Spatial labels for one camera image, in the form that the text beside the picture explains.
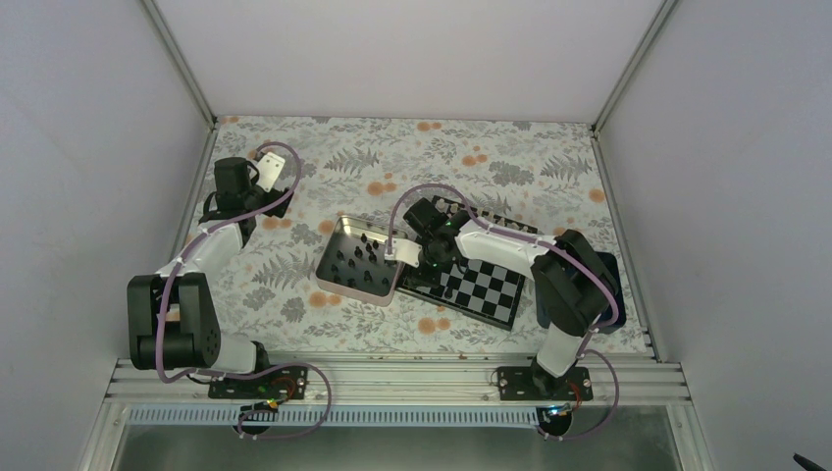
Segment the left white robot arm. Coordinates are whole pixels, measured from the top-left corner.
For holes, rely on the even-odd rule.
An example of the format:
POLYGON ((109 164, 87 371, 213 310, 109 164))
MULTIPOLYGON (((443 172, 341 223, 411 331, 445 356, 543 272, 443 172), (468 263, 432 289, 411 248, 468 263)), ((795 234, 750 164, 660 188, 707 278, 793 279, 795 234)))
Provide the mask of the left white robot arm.
POLYGON ((234 374, 250 397, 273 384, 264 346, 221 331, 211 287, 249 242, 255 211, 282 217, 293 189, 278 190, 285 158, 224 158, 214 166, 215 189, 204 201, 198 234, 173 260, 127 287, 130 361, 138 370, 212 370, 234 374))

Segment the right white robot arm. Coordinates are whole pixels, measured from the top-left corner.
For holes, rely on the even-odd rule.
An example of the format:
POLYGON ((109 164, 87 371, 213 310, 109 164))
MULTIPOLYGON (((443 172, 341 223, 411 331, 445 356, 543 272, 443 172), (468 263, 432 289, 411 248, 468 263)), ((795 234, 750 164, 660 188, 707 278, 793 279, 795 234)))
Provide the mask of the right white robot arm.
POLYGON ((568 373, 600 330, 604 313, 611 314, 611 322, 620 315, 616 277, 579 232, 522 232, 482 219, 468 207, 448 216, 425 198, 405 212, 404 220, 416 240, 393 238, 385 257, 415 269, 427 285, 436 284, 438 272, 460 259, 490 263, 534 284, 536 306, 547 317, 531 375, 541 398, 555 399, 567 390, 568 373))

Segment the black white chessboard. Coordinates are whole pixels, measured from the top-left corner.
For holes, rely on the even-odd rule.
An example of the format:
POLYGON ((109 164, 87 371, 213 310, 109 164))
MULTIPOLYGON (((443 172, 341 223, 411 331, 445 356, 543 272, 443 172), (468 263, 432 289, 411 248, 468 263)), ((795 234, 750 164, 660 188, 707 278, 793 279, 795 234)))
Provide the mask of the black white chessboard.
MULTIPOLYGON (((441 196, 421 198, 405 212, 404 221, 422 239, 448 236, 454 239, 461 225, 469 221, 466 206, 441 196)), ((462 256, 460 249, 455 262, 442 273, 437 288, 414 287, 406 266, 398 289, 417 298, 447 307, 486 324, 509 331, 512 329, 522 297, 525 278, 505 268, 479 259, 462 256), (452 299, 443 292, 451 288, 452 299)))

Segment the floral table mat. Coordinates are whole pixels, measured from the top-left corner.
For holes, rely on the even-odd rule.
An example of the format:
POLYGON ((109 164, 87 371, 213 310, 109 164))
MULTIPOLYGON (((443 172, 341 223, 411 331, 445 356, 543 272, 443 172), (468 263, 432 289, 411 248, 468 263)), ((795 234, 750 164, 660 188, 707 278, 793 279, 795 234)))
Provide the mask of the floral table mat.
POLYGON ((278 351, 531 353, 545 337, 524 287, 510 330, 398 293, 387 307, 320 289, 314 271, 342 215, 386 223, 430 195, 619 252, 591 132, 583 124, 226 116, 212 156, 254 157, 275 141, 302 159, 282 218, 260 217, 212 287, 222 329, 278 351))

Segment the blue plastic box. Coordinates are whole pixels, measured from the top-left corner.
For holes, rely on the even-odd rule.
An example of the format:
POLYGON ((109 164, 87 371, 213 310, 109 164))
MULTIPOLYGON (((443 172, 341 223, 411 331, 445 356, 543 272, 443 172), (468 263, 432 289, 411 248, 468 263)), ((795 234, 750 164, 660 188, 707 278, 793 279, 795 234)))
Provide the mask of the blue plastic box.
POLYGON ((583 335, 595 323, 601 324, 598 331, 602 334, 612 334, 624 327, 627 314, 615 256, 594 251, 588 256, 577 254, 575 258, 593 271, 614 295, 618 316, 613 316, 605 295, 583 273, 560 257, 546 255, 532 268, 539 326, 544 329, 555 326, 575 337, 583 335))

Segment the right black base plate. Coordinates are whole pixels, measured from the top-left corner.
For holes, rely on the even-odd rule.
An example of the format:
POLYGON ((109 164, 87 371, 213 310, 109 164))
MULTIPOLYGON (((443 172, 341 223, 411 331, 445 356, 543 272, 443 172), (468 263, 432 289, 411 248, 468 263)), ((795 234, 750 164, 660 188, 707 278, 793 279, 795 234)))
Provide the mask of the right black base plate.
POLYGON ((532 366, 501 366, 493 381, 503 401, 575 401, 592 400, 594 392, 589 370, 573 366, 555 378, 532 366))

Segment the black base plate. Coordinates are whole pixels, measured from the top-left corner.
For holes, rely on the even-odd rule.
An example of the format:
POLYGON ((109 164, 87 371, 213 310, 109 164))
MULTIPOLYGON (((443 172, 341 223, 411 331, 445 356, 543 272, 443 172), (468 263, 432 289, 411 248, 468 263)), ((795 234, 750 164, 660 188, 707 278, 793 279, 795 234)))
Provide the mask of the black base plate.
POLYGON ((240 399, 254 401, 283 401, 303 399, 308 381, 308 368, 288 366, 257 379, 224 378, 212 381, 208 397, 212 399, 240 399))
POLYGON ((575 401, 592 400, 594 392, 589 370, 573 366, 555 378, 532 366, 501 366, 493 381, 503 401, 575 401))

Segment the left aluminium frame post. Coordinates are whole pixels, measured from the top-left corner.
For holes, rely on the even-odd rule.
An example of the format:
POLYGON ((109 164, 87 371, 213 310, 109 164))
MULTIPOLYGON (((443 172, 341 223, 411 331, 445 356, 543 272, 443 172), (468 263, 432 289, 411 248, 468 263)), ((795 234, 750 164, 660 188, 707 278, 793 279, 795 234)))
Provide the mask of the left aluminium frame post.
POLYGON ((178 42, 173 34, 173 30, 167 22, 159 3, 154 0, 140 0, 139 4, 148 15, 150 23, 153 25, 154 30, 161 39, 167 55, 173 62, 174 67, 182 79, 182 82, 201 118, 207 126, 212 129, 216 124, 216 114, 212 111, 207 98, 198 84, 194 72, 187 63, 182 49, 178 45, 178 42))

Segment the aluminium frame post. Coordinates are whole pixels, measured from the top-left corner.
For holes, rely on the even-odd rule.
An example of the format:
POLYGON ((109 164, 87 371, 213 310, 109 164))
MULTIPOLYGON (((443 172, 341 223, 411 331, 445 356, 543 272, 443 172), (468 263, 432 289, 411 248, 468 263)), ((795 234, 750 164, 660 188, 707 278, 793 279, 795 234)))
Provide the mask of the aluminium frame post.
POLYGON ((182 79, 182 82, 201 118, 207 126, 212 129, 216 124, 216 114, 212 111, 207 98, 198 84, 194 72, 187 63, 182 49, 178 45, 178 42, 173 34, 173 30, 167 22, 159 3, 154 0, 140 0, 139 4, 148 15, 150 23, 153 25, 154 30, 161 39, 167 55, 173 62, 174 67, 182 79))
POLYGON ((592 124, 593 136, 599 137, 605 128, 618 103, 627 91, 636 72, 654 47, 658 37, 663 32, 667 22, 676 10, 679 0, 662 0, 652 16, 647 29, 638 41, 637 46, 627 61, 622 73, 613 85, 612 90, 604 101, 598 116, 592 124))

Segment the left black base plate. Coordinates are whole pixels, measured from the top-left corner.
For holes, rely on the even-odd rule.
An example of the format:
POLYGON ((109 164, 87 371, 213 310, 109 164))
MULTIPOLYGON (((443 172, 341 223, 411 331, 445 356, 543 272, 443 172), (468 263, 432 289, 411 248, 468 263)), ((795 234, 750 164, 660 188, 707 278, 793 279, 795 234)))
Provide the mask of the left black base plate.
POLYGON ((224 378, 212 381, 208 397, 212 399, 240 399, 254 401, 283 401, 303 399, 308 381, 308 368, 288 366, 257 379, 224 378))

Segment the right aluminium frame post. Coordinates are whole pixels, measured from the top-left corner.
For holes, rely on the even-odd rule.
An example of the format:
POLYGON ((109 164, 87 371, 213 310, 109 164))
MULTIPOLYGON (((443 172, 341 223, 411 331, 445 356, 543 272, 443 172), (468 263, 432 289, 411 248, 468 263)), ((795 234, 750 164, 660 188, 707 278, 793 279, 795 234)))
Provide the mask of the right aluminium frame post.
POLYGON ((663 32, 667 22, 676 10, 679 0, 662 0, 652 16, 647 29, 638 41, 637 46, 627 61, 622 73, 613 85, 612 90, 604 101, 598 116, 592 124, 593 136, 599 137, 605 128, 618 103, 627 91, 636 72, 654 47, 658 37, 663 32))

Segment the aluminium front rail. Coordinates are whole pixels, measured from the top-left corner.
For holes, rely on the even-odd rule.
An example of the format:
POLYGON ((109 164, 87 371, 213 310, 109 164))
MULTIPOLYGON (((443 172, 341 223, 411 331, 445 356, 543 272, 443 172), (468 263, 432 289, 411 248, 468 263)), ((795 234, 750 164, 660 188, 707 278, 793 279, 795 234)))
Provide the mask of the aluminium front rail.
MULTIPOLYGON (((523 356, 495 358, 437 356, 320 357, 309 374, 305 403, 326 402, 325 380, 336 405, 496 406, 500 403, 497 368, 527 364, 523 356)), ((592 355, 581 361, 589 371, 594 396, 585 404, 601 406, 617 398, 622 405, 687 405, 692 396, 680 365, 657 363, 649 357, 592 355)), ((108 402, 203 403, 208 389, 188 380, 164 384, 151 371, 118 361, 105 392, 108 402)))

